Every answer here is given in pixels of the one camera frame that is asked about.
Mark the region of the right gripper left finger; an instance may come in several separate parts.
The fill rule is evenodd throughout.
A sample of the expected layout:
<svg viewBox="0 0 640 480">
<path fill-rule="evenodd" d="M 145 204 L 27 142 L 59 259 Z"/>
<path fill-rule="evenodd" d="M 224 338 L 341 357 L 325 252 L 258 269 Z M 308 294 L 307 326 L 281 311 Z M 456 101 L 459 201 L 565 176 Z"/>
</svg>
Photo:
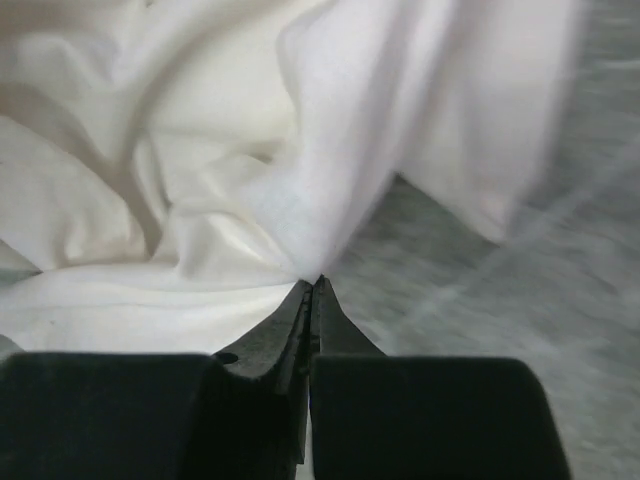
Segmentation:
<svg viewBox="0 0 640 480">
<path fill-rule="evenodd" d="M 5 479 L 292 479 L 305 457 L 311 288 L 213 354 L 15 353 Z"/>
</svg>

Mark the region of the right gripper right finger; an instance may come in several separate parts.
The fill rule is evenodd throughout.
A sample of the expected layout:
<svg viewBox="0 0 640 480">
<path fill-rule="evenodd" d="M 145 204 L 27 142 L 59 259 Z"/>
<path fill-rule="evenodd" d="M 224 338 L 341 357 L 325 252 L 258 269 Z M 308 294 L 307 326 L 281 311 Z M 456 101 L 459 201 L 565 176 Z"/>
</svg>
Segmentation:
<svg viewBox="0 0 640 480">
<path fill-rule="evenodd" d="M 504 357 L 388 356 L 313 289 L 310 370 L 318 479 L 567 479 L 544 389 Z"/>
</svg>

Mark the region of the cream white t-shirt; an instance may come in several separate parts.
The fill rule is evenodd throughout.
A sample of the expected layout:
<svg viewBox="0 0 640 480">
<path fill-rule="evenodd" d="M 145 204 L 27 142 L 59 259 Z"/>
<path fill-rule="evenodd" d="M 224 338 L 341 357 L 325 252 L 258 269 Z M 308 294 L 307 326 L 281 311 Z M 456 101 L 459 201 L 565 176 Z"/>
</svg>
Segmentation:
<svg viewBox="0 0 640 480">
<path fill-rule="evenodd" d="M 580 1 L 5 1 L 1 334 L 214 352 L 396 174 L 493 242 L 545 168 Z"/>
</svg>

